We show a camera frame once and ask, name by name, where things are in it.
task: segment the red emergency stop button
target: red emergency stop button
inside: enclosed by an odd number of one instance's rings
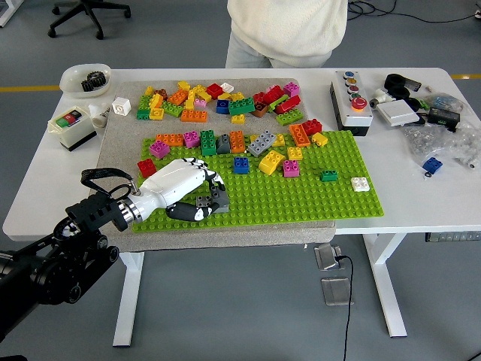
[[[351,100],[351,105],[355,110],[361,111],[362,109],[366,108],[366,106],[368,105],[368,101],[359,96],[358,98],[354,98],[353,100]]]

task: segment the white sweater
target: white sweater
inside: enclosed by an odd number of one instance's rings
[[[262,55],[295,66],[343,39],[347,0],[228,0],[233,33]]]

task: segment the white electrical box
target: white electrical box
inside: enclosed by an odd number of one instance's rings
[[[366,135],[373,120],[365,88],[357,71],[336,71],[331,83],[331,99],[339,130]]]

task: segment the gray floor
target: gray floor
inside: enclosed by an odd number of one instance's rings
[[[222,68],[225,1],[130,2],[132,18],[99,11],[105,39],[78,16],[47,37],[50,1],[25,0],[0,29],[0,86],[58,84],[70,66]],[[391,1],[371,0],[389,8]],[[399,0],[397,12],[428,20],[474,14],[474,0]],[[439,67],[477,74],[481,21],[428,24],[396,15],[348,23],[326,67]],[[481,117],[481,80],[456,84]],[[5,219],[60,92],[0,93],[0,220]],[[387,333],[360,236],[336,236],[354,260],[348,359],[467,360],[481,350],[479,242],[427,244],[406,237],[388,261],[408,337]],[[0,234],[0,249],[16,249]],[[148,253],[129,349],[111,347],[125,268],[114,267],[76,304],[41,306],[0,344],[30,360],[342,359],[347,309],[325,305],[313,246]],[[337,275],[348,275],[339,271]]]

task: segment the orange lego brick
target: orange lego brick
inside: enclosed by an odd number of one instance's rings
[[[246,145],[244,143],[244,134],[241,130],[231,132],[231,153],[244,153],[246,151]]]
[[[309,138],[306,135],[306,131],[300,124],[291,124],[289,126],[289,131],[294,138],[295,145],[298,147],[307,147],[310,145]]]
[[[182,111],[180,120],[183,122],[207,123],[206,111]]]
[[[183,136],[182,134],[158,134],[156,136],[157,141],[163,141],[169,147],[182,147]]]
[[[189,96],[189,92],[179,89],[176,91],[174,94],[168,97],[167,101],[169,103],[175,104],[175,105],[181,105],[187,100],[187,97]]]

